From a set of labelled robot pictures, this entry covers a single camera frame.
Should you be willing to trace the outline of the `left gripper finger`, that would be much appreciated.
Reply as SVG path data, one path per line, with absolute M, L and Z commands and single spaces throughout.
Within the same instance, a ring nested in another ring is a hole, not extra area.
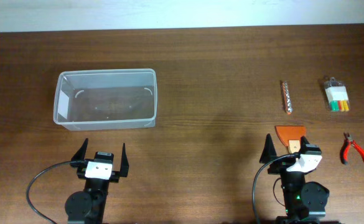
M 79 148 L 79 150 L 73 155 L 71 161 L 83 161 L 85 159 L 86 150 L 88 147 L 88 138 L 86 138 Z
M 128 162 L 128 157 L 126 155 L 126 145 L 123 144 L 119 176 L 120 177 L 127 177 L 128 172 L 129 172 L 129 162 Z

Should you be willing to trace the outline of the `orange screwdriver bit holder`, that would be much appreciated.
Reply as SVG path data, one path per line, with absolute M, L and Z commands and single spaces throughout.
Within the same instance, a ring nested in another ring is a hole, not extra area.
M 289 87 L 287 81 L 282 82 L 282 92 L 284 97 L 284 109 L 287 114 L 291 114 L 293 112 L 292 101 L 289 92 Z

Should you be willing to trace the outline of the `clear plastic container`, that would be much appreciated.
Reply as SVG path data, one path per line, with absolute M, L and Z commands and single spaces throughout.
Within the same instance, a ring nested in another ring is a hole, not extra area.
M 53 121 L 70 131 L 153 128 L 157 100 L 151 68 L 62 72 Z

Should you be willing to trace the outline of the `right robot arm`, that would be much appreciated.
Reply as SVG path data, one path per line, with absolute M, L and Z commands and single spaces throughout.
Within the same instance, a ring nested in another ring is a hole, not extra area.
M 266 135 L 264 149 L 259 162 L 270 175 L 281 180 L 285 216 L 276 217 L 274 223 L 319 223 L 325 216 L 329 189 L 318 182 L 308 182 L 305 176 L 314 171 L 322 160 L 322 151 L 301 137 L 298 152 L 278 156 L 270 134 Z

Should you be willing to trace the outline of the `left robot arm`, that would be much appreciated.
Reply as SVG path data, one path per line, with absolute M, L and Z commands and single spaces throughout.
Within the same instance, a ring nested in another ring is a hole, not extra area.
M 113 170 L 114 154 L 98 151 L 94 158 L 87 159 L 87 147 L 88 139 L 85 139 L 70 161 L 70 166 L 76 168 L 77 177 L 85 181 L 85 186 L 82 191 L 71 194 L 65 202 L 68 223 L 102 223 L 110 184 L 118 183 L 129 172 L 125 145 L 119 170 Z

